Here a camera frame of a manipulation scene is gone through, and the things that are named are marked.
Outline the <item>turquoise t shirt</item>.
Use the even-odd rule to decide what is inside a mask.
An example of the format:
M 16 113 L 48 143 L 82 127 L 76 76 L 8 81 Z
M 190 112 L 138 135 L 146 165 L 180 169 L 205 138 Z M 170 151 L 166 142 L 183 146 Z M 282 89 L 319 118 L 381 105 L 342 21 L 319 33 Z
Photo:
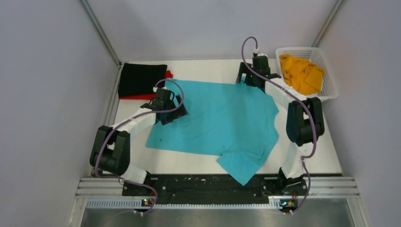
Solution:
M 154 125 L 146 146 L 200 155 L 217 163 L 241 185 L 266 162 L 278 142 L 273 98 L 256 87 L 174 79 L 171 90 L 184 94 L 187 115 Z

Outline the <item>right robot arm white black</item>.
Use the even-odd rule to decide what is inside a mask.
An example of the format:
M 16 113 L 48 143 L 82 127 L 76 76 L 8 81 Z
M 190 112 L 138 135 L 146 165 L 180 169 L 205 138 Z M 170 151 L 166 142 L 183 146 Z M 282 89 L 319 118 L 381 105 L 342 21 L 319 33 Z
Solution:
M 271 73 L 267 55 L 258 50 L 253 52 L 252 63 L 240 63 L 236 81 L 259 88 L 287 111 L 288 151 L 272 186 L 273 190 L 293 196 L 306 190 L 303 180 L 303 152 L 307 148 L 312 148 L 315 152 L 317 140 L 325 131 L 320 99 L 308 98 L 298 93 L 279 74 Z

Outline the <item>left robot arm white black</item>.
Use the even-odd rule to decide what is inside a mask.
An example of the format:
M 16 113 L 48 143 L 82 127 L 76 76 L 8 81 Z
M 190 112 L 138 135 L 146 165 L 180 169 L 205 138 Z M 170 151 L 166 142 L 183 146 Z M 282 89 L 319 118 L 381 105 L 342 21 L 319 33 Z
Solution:
M 161 123 L 172 123 L 188 114 L 184 106 L 184 92 L 175 94 L 167 88 L 157 88 L 155 97 L 130 117 L 112 126 L 97 129 L 90 155 L 90 164 L 97 178 L 115 178 L 133 185 L 139 195 L 157 197 L 147 180 L 150 173 L 131 162 L 131 141 L 143 130 Z

